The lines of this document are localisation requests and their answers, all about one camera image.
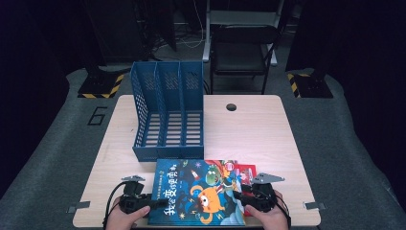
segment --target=black curtain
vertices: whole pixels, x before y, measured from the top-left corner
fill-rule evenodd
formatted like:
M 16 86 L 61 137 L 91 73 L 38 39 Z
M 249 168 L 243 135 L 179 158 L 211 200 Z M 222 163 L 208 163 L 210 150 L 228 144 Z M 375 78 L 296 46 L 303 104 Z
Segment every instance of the black curtain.
M 353 3 L 306 1 L 286 71 L 325 68 L 341 83 L 355 132 L 406 210 L 406 7 L 400 0 Z M 343 15 L 353 15 L 350 23 L 340 24 Z M 343 27 L 347 35 L 334 39 Z
M 69 91 L 66 75 L 87 60 L 104 64 L 80 0 L 1 1 L 0 196 L 63 106 Z

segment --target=book cover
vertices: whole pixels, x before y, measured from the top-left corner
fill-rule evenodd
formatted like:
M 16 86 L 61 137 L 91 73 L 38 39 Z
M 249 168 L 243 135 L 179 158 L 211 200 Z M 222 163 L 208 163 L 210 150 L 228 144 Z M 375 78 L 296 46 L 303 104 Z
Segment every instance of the book cover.
M 234 160 L 158 159 L 152 199 L 168 198 L 169 206 L 151 210 L 148 224 L 245 225 L 244 208 L 233 196 L 233 190 L 241 192 L 243 177 L 236 165 Z
M 257 168 L 255 165 L 236 164 L 236 175 L 241 184 L 252 186 L 253 184 L 252 181 L 254 177 L 257 176 Z M 252 193 L 247 193 L 244 191 L 242 191 L 242 193 L 246 196 L 253 196 Z M 247 211 L 244 211 L 244 216 L 251 217 L 251 214 L 248 213 Z

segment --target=black chair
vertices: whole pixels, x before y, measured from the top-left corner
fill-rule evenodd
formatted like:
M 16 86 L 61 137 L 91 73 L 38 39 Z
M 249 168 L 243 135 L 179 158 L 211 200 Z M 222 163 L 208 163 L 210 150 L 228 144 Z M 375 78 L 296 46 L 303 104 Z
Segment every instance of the black chair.
M 214 93 L 216 79 L 246 77 L 253 81 L 255 76 L 263 76 L 262 88 L 253 90 L 251 87 L 248 91 L 265 93 L 271 57 L 286 24 L 289 7 L 290 4 L 283 6 L 278 28 L 269 25 L 232 25 L 214 30 L 210 55 L 211 94 Z

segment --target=human hand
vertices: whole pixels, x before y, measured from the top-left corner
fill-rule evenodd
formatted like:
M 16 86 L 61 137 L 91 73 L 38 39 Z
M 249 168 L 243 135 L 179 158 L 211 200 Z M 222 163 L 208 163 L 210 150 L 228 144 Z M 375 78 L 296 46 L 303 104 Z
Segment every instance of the human hand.
M 275 194 L 279 197 L 278 204 L 285 209 L 282 202 L 282 194 L 275 190 Z M 283 211 L 275 205 L 274 209 L 267 213 L 263 213 L 253 206 L 247 204 L 245 210 L 248 211 L 253 217 L 257 218 L 263 226 L 264 230 L 287 230 L 287 219 Z
M 134 213 L 126 214 L 120 209 L 119 202 L 120 198 L 117 197 L 114 200 L 113 209 L 108 216 L 106 230 L 129 230 L 136 220 L 141 219 L 150 210 L 150 207 L 146 206 Z

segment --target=yellow and black tape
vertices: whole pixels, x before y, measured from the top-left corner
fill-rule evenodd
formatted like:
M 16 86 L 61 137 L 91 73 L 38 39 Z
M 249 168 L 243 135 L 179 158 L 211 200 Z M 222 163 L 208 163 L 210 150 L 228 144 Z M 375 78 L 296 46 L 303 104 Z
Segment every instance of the yellow and black tape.
M 292 87 L 292 91 L 293 91 L 293 94 L 295 95 L 295 98 L 301 98 L 301 92 L 299 92 L 298 85 L 295 82 L 295 75 L 288 74 L 287 78 L 289 79 L 290 86 Z M 298 77 L 310 77 L 308 74 L 299 74 L 299 75 L 296 75 L 296 76 L 298 76 Z
M 119 91 L 120 84 L 122 83 L 124 75 L 117 77 L 116 82 L 114 83 L 113 88 L 108 94 L 78 94 L 78 98 L 88 98 L 88 99 L 97 99 L 97 98 L 113 98 L 117 91 Z

